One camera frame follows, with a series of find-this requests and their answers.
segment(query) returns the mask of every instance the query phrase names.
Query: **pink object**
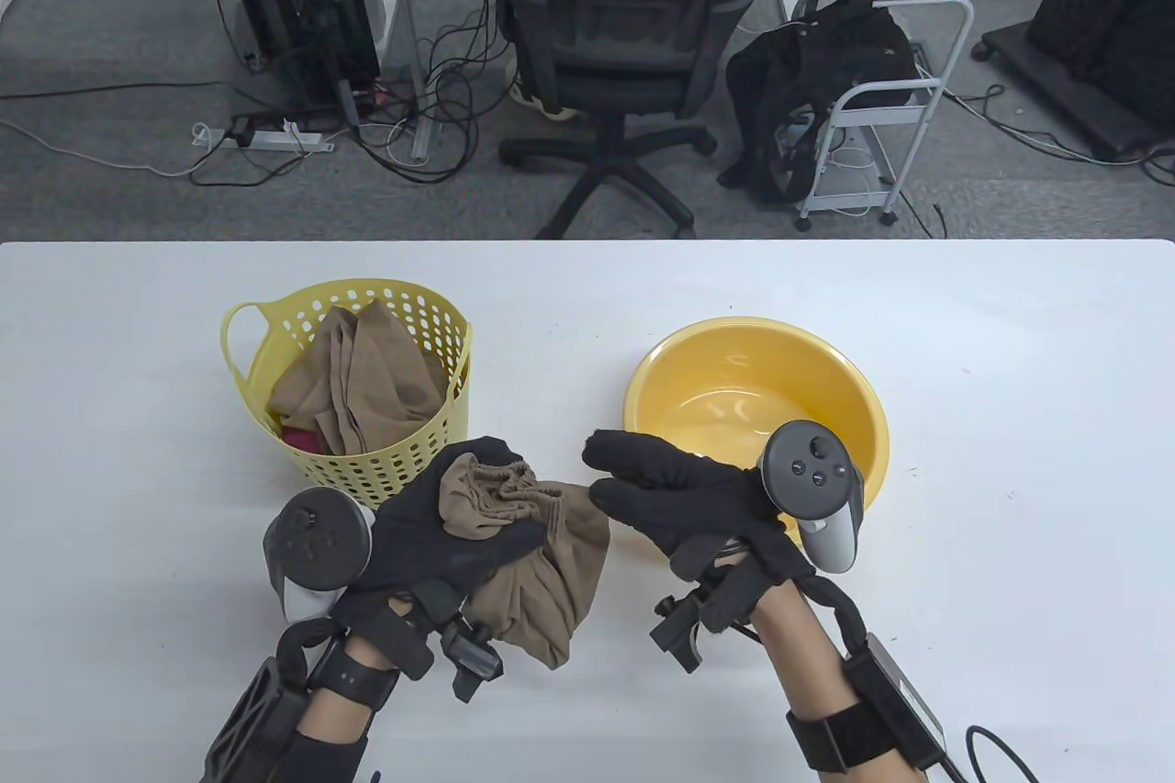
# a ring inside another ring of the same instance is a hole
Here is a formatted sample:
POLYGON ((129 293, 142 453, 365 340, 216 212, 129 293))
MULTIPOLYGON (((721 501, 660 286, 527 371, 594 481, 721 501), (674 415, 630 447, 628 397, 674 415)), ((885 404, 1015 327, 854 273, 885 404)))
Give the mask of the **pink object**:
POLYGON ((282 427, 282 440, 294 447, 295 449, 301 449, 303 453, 310 453, 310 455, 323 455, 324 449, 318 442, 318 435, 314 431, 304 431, 300 428, 287 428, 282 427))

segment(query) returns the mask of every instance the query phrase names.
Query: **black backpack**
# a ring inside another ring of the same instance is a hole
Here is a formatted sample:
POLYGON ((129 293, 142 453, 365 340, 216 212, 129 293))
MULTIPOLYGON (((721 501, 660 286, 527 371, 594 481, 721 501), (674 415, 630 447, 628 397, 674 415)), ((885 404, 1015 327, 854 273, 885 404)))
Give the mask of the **black backpack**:
MULTIPOLYGON (((718 183, 745 187, 761 203, 806 199, 815 179, 815 145, 832 105, 861 82, 915 79, 914 53, 886 8, 865 0, 831 6, 764 33, 733 54, 726 87, 743 135, 743 154, 718 183), (786 155, 776 132, 807 116, 807 130, 786 155), (788 174, 785 190, 778 178, 788 174)), ((911 92, 866 92, 848 108, 901 107, 911 92)))

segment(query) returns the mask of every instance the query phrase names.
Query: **yellow plastic bowl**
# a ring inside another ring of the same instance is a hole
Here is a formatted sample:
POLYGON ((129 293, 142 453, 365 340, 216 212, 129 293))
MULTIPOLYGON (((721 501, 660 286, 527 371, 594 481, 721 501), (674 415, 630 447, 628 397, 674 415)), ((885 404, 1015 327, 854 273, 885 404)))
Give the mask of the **yellow plastic bowl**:
MULTIPOLYGON (((881 402, 845 355, 799 327, 765 317, 685 327, 645 355, 624 399, 625 430, 739 468, 756 467, 771 434, 793 419, 845 442, 870 506, 889 466, 881 402)), ((780 518, 794 533, 795 522, 780 518)))

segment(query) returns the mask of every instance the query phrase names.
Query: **forearm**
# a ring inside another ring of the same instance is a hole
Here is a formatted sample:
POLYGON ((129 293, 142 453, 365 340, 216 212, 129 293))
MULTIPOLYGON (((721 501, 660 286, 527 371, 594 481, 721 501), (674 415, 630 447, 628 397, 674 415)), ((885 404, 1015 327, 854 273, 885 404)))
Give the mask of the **forearm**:
MULTIPOLYGON (((813 722, 848 709, 860 698, 845 678, 842 658, 794 584, 764 594, 751 615, 767 656, 798 720, 813 722)), ((853 768, 821 774, 825 783, 924 783, 898 750, 853 768)))
MULTIPOLYGON (((407 615, 411 607, 400 600, 388 600, 397 615, 407 615)), ((375 645, 358 636, 347 640, 343 648, 352 661, 372 670, 390 670, 392 663, 381 655, 375 645)), ((355 743, 363 736, 371 721, 371 711, 362 703, 355 703, 335 694, 329 688, 320 688, 310 697, 310 707, 298 723, 297 730, 322 743, 355 743)))

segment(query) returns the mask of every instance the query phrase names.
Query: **gloved hand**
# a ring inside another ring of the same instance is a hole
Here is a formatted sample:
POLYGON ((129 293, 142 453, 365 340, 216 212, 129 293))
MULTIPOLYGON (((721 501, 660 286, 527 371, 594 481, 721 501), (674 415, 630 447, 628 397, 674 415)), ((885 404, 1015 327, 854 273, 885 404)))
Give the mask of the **gloved hand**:
POLYGON ((545 543, 545 527, 535 520, 512 523, 484 541, 458 538, 444 530, 437 507, 441 478, 465 453, 485 464, 511 464, 522 457, 495 437, 452 443, 437 453, 415 481, 380 506, 371 527, 371 560, 335 605, 336 620, 347 624, 370 603, 409 597, 414 585, 429 581, 445 582, 464 601, 497 569, 545 543))
POLYGON ((779 522, 757 469, 743 471, 659 437, 617 430, 589 437, 583 460, 612 474, 592 484, 596 507, 646 535, 666 556, 687 538, 719 535, 745 542, 777 584, 815 571, 779 522))

